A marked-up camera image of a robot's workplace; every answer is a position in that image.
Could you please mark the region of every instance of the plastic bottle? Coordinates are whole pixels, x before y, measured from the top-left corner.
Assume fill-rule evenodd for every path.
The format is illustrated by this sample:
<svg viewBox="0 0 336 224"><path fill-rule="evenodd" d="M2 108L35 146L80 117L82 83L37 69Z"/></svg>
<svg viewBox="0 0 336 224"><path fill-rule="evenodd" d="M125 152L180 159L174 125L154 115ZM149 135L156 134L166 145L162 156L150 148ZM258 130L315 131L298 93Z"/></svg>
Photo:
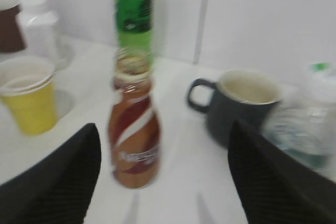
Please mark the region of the plastic bottle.
<svg viewBox="0 0 336 224"><path fill-rule="evenodd" d="M335 147L336 70L312 65L306 86L269 115L262 133L292 158L327 175Z"/></svg>
<svg viewBox="0 0 336 224"><path fill-rule="evenodd" d="M152 0L115 0L115 7L120 47L151 52Z"/></svg>
<svg viewBox="0 0 336 224"><path fill-rule="evenodd" d="M22 11L17 15L29 54L51 60L56 69L66 65L58 30L59 17L48 9L48 0L20 0Z"/></svg>
<svg viewBox="0 0 336 224"><path fill-rule="evenodd" d="M160 169L161 129L144 56L138 50L120 50L113 78L115 97L108 127L113 175L128 188L147 186Z"/></svg>

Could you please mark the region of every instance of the mug handle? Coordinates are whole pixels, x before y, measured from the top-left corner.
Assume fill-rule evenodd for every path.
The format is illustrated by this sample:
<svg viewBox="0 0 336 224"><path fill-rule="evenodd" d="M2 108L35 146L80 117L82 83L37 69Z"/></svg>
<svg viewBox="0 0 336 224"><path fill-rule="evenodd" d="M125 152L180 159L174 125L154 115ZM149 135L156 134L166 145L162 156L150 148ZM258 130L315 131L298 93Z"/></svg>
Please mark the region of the mug handle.
<svg viewBox="0 0 336 224"><path fill-rule="evenodd" d="M209 107L210 105L207 106L203 106L203 105L199 105L197 103L195 103L194 101L191 100L191 93L193 91L194 88L196 88L197 86L206 86L212 89L216 89L216 83L205 80L205 79L197 79L193 82L193 84L190 86L188 94L187 94L187 102L188 102L188 106L198 112L201 113L207 113L209 111Z"/></svg>

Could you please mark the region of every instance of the brown container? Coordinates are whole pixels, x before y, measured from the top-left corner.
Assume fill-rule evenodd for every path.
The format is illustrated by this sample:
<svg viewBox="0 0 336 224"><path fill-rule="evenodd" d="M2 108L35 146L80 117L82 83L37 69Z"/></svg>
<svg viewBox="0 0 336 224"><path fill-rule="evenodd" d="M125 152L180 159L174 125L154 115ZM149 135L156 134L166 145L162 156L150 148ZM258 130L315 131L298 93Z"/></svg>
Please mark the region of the brown container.
<svg viewBox="0 0 336 224"><path fill-rule="evenodd" d="M141 188L159 171L160 125L152 106L148 66L138 59L138 52L131 54L117 62L109 140L115 179L125 187Z"/></svg>
<svg viewBox="0 0 336 224"><path fill-rule="evenodd" d="M17 52L26 48L16 22L19 12L17 0L0 0L0 52Z"/></svg>

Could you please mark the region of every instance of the white container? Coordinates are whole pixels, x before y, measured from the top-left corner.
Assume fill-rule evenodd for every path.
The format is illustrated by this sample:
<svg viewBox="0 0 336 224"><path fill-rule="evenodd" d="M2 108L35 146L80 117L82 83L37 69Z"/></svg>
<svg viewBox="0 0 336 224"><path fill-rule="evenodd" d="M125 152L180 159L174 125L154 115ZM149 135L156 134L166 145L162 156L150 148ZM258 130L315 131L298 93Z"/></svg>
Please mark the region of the white container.
<svg viewBox="0 0 336 224"><path fill-rule="evenodd" d="M56 69L66 65L66 58L58 30L59 17L48 9L48 0L20 0L22 11L17 22L23 32L27 51L31 55L45 57Z"/></svg>

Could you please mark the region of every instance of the cup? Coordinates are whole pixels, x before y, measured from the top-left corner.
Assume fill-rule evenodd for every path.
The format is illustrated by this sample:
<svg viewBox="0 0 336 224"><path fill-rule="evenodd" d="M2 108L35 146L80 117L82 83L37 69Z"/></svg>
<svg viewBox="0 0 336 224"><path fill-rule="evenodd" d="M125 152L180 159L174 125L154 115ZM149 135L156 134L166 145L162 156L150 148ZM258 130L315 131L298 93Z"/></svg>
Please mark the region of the cup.
<svg viewBox="0 0 336 224"><path fill-rule="evenodd" d="M16 22L16 15L19 12L17 0L0 0L0 52L17 52L25 49Z"/></svg>
<svg viewBox="0 0 336 224"><path fill-rule="evenodd" d="M197 86L214 90L209 105L193 101L192 91ZM227 147L229 132L236 120L242 120L257 130L280 101L280 87L269 77L254 70L234 69L222 74L217 82L197 79L190 86L187 103L190 108L207 114L206 128L220 145Z"/></svg>
<svg viewBox="0 0 336 224"><path fill-rule="evenodd" d="M0 96L27 135L44 133L57 123L54 72L52 62L33 56L0 64Z"/></svg>

